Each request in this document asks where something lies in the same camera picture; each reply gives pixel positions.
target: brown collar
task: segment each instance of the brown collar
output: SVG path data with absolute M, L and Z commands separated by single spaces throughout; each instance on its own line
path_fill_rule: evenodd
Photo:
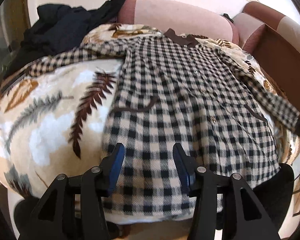
M 177 36 L 174 30 L 172 30 L 171 28 L 168 29 L 164 35 L 171 39 L 174 43 L 177 43 L 180 46 L 186 45 L 188 48 L 192 48 L 199 43 L 191 34 L 189 34 L 186 38 Z

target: plaid shirt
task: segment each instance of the plaid shirt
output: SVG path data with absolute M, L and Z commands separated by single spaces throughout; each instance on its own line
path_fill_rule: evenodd
M 106 213 L 141 220 L 191 216 L 195 198 L 181 192 L 176 142 L 199 164 L 224 176 L 237 172 L 254 188 L 279 171 L 274 137 L 257 102 L 288 129 L 297 123 L 294 106 L 221 49 L 171 31 L 86 44 L 30 68 L 37 75 L 100 54 L 126 56 L 104 130 L 104 154 L 121 142 L 126 156 L 116 191 L 104 199 Z

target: brown pocket trim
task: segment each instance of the brown pocket trim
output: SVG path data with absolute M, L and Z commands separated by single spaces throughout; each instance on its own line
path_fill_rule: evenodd
M 268 122 L 268 120 L 264 117 L 262 117 L 261 115 L 255 113 L 248 105 L 244 105 L 245 108 L 248 109 L 248 111 L 250 112 L 250 114 L 252 114 L 255 118 L 264 121 L 264 122 Z
M 150 103 L 144 107 L 144 108 L 139 108 L 139 109 L 132 109 L 130 107 L 115 107 L 114 109 L 111 110 L 111 113 L 116 113 L 116 112 L 123 112 L 123 111 L 128 111 L 132 113 L 141 113 L 141 112 L 146 112 L 151 109 L 152 106 L 158 101 L 158 97 L 154 96 L 151 98 Z

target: metal screw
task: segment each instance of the metal screw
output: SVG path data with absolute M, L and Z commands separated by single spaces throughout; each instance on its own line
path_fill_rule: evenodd
M 232 177 L 237 180 L 241 179 L 241 175 L 239 173 L 232 174 Z
M 207 171 L 207 169 L 205 167 L 200 166 L 197 168 L 197 171 L 200 173 L 205 173 Z
M 92 173 L 98 173 L 98 172 L 100 172 L 100 171 L 101 171 L 101 169 L 100 169 L 98 166 L 93 167 L 93 168 L 91 169 L 91 172 L 92 172 Z
M 59 174 L 59 175 L 57 176 L 57 180 L 63 180 L 63 179 L 65 179 L 65 177 L 66 177 L 65 174 Z

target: checkered sleeve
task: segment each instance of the checkered sleeve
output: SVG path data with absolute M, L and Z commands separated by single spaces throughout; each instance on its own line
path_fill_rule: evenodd
M 127 49 L 136 46 L 139 40 L 140 36 L 130 39 L 113 39 L 96 44 L 84 44 L 79 48 L 73 48 L 55 56 L 37 59 L 27 64 L 25 68 L 30 76 L 38 77 L 73 63 L 98 59 L 101 55 L 124 56 Z
M 300 112 L 288 100 L 267 91 L 252 74 L 245 72 L 231 57 L 225 53 L 220 55 L 232 74 L 246 85 L 253 97 L 279 122 L 289 130 L 295 131 Z

